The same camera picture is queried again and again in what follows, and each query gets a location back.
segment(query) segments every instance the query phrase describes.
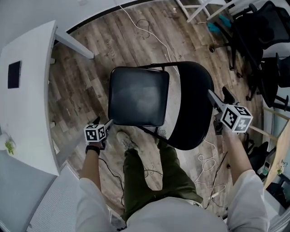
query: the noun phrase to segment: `chair wheel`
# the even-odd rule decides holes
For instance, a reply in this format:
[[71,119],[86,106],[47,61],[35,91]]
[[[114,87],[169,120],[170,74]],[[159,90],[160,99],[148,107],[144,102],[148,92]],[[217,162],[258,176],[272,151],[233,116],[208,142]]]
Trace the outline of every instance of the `chair wheel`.
[[213,46],[210,46],[210,47],[209,47],[209,51],[210,51],[211,53],[214,53],[215,50],[216,50],[216,49],[215,49]]
[[237,72],[237,78],[241,79],[243,78],[243,76],[239,72]]

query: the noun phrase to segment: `hand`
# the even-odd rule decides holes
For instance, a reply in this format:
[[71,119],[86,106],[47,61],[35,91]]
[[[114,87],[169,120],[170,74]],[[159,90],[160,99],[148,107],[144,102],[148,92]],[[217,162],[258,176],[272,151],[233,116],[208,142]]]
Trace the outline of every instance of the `hand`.
[[91,142],[91,143],[89,143],[89,145],[101,148],[101,142]]

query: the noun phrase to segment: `floor plank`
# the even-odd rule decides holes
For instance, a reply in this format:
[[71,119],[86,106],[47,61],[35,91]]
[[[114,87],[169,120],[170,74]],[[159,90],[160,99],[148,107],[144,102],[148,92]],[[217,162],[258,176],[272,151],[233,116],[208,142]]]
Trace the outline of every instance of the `floor plank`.
[[[150,30],[168,47],[172,61],[195,61],[203,65],[211,74],[215,92],[221,97],[222,87],[228,87],[239,99],[241,105],[246,106],[254,116],[253,125],[262,125],[261,97],[256,96],[252,102],[245,101],[248,93],[244,79],[238,79],[228,68],[229,56],[225,48],[210,53],[209,45],[221,42],[220,34],[212,34],[206,24],[195,24],[205,21],[203,12],[198,14],[191,23],[186,23],[181,9],[172,0],[152,1],[126,9],[134,22],[141,20],[138,26]],[[88,60],[71,49],[58,44],[53,49],[56,63],[51,65],[49,72],[49,116],[56,126],[51,129],[52,137],[61,148],[77,131],[101,117],[101,122],[108,120],[108,93],[111,71],[117,66],[140,66],[150,63],[164,63],[169,61],[166,48],[154,36],[134,27],[124,11],[100,17],[72,33],[72,36],[94,52],[93,60]],[[243,59],[237,56],[237,70],[243,73]],[[173,68],[168,68],[170,74],[169,97],[166,111],[166,130],[170,135],[176,123],[180,105],[180,79]],[[127,131],[140,148],[140,157],[145,169],[162,172],[158,149],[154,139],[135,127],[114,126],[107,140],[107,148],[101,157],[108,163],[112,171],[123,175],[124,151],[116,140],[119,129]],[[261,136],[250,131],[257,145],[261,143]],[[198,194],[203,196],[203,205],[208,203],[213,178],[226,147],[220,136],[215,136],[211,124],[206,140],[214,143],[218,154],[215,157],[217,165],[205,172],[196,183]],[[85,159],[85,142],[82,141],[70,155],[68,162],[78,173]],[[209,158],[214,155],[212,145],[203,142],[190,151],[178,150],[181,167],[195,180],[202,171],[199,155]],[[226,197],[232,187],[229,170],[226,168],[227,158],[217,176],[216,185],[225,184],[226,190],[221,192],[215,202],[220,206],[226,205]],[[146,181],[150,188],[161,189],[162,178],[154,173],[146,173]],[[110,207],[122,212],[120,183],[100,161],[101,187]],[[208,209],[217,215],[223,215],[225,208],[211,202]]]

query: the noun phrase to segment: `chair seat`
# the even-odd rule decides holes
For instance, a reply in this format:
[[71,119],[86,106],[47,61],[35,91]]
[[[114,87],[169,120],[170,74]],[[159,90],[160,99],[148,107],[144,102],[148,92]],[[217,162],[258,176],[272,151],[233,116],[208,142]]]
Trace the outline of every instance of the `chair seat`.
[[166,71],[115,68],[110,78],[109,119],[125,126],[162,126],[168,88]]

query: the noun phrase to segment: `person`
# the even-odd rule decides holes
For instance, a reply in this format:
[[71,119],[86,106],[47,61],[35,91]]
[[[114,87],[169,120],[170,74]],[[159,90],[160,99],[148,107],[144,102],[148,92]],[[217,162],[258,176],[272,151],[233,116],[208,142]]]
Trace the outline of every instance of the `person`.
[[[173,147],[158,141],[163,170],[163,188],[151,190],[145,181],[138,146],[125,132],[117,138],[125,149],[125,232],[266,232],[269,228],[264,205],[264,186],[252,170],[237,134],[223,129],[231,166],[233,188],[228,197],[228,218],[201,206],[193,181],[180,168]],[[76,232],[112,232],[108,209],[101,194],[99,150],[87,151],[77,189]]]

